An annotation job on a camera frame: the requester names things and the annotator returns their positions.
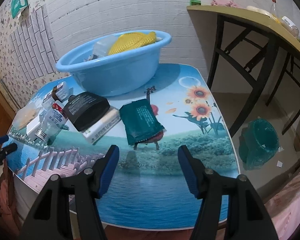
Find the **white power adapter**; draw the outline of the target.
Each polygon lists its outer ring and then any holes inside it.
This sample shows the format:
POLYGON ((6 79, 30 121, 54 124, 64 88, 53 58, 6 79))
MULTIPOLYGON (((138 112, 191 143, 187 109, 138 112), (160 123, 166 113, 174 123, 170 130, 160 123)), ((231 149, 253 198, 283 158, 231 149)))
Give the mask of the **white power adapter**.
POLYGON ((43 121, 44 118, 38 115, 29 124, 27 124, 26 135, 31 140, 35 140, 37 138, 44 139, 46 137, 46 134, 42 128, 43 121))

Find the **clear toothpick box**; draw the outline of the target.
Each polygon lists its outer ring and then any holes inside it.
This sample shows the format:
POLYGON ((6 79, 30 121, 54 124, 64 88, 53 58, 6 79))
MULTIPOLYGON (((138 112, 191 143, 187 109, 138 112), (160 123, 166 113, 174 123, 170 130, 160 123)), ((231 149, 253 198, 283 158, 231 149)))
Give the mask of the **clear toothpick box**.
POLYGON ((16 113, 12 126, 16 130, 25 128, 39 114, 41 109, 42 107, 37 107, 35 103, 29 103, 16 113))

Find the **clear plastic bottle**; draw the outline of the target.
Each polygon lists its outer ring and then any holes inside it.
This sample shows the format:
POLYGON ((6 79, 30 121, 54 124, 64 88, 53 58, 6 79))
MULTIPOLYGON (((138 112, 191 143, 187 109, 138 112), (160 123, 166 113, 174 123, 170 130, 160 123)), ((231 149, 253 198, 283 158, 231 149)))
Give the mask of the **clear plastic bottle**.
POLYGON ((44 115, 40 127, 35 132, 35 136, 44 142, 53 142, 67 120, 64 106, 57 100, 44 115))

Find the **black lotion bottle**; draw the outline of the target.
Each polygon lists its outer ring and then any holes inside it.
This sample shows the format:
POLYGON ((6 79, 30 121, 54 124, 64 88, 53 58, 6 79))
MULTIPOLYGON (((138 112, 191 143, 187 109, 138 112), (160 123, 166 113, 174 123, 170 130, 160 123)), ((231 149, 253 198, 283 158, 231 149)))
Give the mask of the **black lotion bottle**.
POLYGON ((84 131, 98 122, 110 109, 108 100, 102 96, 83 92, 71 95, 63 112, 79 131, 84 131))

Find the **white soap box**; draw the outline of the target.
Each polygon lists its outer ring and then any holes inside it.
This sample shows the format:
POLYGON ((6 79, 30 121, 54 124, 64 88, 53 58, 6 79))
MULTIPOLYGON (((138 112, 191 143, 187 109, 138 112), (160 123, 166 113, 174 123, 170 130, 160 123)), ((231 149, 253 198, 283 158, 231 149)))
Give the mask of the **white soap box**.
POLYGON ((109 132, 120 120, 119 110, 111 106, 100 120, 81 133, 87 142, 94 144, 109 132))

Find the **grey snack packet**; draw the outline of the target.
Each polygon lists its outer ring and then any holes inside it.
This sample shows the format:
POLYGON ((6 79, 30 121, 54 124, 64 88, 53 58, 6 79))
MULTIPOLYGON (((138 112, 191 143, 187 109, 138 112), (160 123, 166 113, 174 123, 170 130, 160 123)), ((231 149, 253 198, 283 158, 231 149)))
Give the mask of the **grey snack packet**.
POLYGON ((94 60, 94 59, 97 59, 97 55, 90 55, 87 59, 84 59, 84 62, 87 62, 87 61, 91 61, 91 60, 94 60))

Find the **teal foil packet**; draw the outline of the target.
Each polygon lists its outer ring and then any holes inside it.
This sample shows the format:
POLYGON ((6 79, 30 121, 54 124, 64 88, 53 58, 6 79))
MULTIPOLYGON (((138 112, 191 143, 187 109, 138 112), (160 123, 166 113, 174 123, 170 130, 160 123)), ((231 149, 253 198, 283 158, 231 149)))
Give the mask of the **teal foil packet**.
POLYGON ((147 99, 123 105, 120 108, 120 118, 125 125, 127 141, 130 146, 148 140, 165 129, 158 122, 147 99))

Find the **yellow mesh bag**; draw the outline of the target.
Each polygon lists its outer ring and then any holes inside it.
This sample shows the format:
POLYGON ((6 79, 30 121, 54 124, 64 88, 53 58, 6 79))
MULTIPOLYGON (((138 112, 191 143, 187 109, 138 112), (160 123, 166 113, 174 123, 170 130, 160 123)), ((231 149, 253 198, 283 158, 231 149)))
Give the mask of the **yellow mesh bag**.
POLYGON ((125 33, 119 36, 116 42, 111 46, 108 55, 118 54, 124 51, 133 50, 155 43, 156 33, 151 31, 149 34, 141 32, 125 33))

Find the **frosted plastic container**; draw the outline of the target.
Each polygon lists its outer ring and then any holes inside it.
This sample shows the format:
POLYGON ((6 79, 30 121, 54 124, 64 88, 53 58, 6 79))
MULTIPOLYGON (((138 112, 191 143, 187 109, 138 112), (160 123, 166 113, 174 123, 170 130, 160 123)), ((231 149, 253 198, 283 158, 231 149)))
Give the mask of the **frosted plastic container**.
POLYGON ((117 36, 109 35, 98 40, 93 47, 92 59, 94 60, 107 56, 112 45, 117 41, 117 39, 117 36))

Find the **banded floss pick box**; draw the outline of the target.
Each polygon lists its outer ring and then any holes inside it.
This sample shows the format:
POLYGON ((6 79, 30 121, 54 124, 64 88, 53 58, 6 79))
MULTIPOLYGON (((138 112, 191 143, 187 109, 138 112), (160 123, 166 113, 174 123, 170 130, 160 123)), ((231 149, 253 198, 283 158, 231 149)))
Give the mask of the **banded floss pick box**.
POLYGON ((64 102, 68 100, 69 96, 71 96, 74 92, 72 87, 68 87, 68 84, 63 81, 58 85, 54 86, 51 91, 49 91, 44 97, 42 102, 42 107, 45 110, 48 110, 55 101, 64 102))

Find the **green hanging bag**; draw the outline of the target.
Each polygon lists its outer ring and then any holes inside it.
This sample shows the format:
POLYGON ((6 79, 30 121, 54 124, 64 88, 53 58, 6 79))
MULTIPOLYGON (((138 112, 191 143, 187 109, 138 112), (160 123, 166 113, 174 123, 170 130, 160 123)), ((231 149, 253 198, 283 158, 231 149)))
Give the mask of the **green hanging bag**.
POLYGON ((12 18, 19 18, 21 13, 29 6, 27 0, 12 0, 11 14, 12 18))

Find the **blue plastic basin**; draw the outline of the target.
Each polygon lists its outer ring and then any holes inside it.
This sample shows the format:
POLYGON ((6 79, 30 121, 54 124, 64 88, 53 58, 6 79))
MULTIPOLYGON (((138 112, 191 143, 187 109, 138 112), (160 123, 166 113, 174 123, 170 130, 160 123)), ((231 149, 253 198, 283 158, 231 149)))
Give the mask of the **blue plastic basin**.
POLYGON ((88 61, 93 46, 103 37, 86 42, 64 54, 56 63, 59 72, 70 73, 79 87, 100 96, 117 96, 145 85, 159 66, 160 50, 172 37, 155 31, 153 44, 88 61))

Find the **bagged grain packet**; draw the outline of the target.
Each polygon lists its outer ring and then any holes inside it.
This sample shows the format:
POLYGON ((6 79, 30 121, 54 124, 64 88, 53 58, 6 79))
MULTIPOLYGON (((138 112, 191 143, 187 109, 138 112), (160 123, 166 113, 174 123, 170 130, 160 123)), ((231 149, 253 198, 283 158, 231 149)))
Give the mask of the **bagged grain packet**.
POLYGON ((281 24, 294 36, 298 37, 299 29, 295 25, 295 23, 289 19, 287 16, 281 17, 281 24))

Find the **pink cloth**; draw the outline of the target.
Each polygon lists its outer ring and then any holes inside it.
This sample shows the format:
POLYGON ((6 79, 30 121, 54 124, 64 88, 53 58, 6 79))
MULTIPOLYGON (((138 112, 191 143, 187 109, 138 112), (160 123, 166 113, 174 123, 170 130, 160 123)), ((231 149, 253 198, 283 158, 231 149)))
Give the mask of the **pink cloth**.
POLYGON ((242 9, 242 7, 240 5, 238 5, 237 3, 235 3, 231 0, 212 0, 211 5, 242 9))

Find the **green small box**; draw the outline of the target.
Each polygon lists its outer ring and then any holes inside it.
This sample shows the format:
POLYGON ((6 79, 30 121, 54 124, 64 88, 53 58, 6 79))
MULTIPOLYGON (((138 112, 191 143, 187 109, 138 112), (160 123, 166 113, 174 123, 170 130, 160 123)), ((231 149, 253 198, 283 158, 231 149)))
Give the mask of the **green small box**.
POLYGON ((194 6, 194 5, 201 5, 201 1, 200 0, 190 0, 190 6, 194 6))

